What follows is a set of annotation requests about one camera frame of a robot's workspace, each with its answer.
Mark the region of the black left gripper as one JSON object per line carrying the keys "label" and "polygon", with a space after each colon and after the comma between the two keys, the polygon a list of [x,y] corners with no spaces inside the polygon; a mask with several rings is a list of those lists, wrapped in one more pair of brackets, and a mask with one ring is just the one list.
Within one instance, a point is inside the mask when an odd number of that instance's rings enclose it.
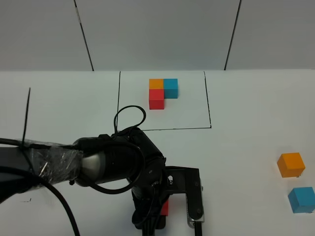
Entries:
{"label": "black left gripper", "polygon": [[141,174],[131,189],[135,211],[132,223],[138,230],[162,230],[166,216],[162,214],[168,201],[166,170],[150,170]]}

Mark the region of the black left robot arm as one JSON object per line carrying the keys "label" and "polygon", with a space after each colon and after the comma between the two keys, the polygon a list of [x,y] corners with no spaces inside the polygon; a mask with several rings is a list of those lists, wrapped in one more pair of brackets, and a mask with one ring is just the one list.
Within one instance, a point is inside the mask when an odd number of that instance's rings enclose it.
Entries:
{"label": "black left robot arm", "polygon": [[0,199],[46,187],[61,202],[73,228],[73,213],[55,184],[69,182],[105,194],[131,191],[133,225],[145,236],[166,225],[165,158],[139,128],[80,138],[72,145],[1,139]]}

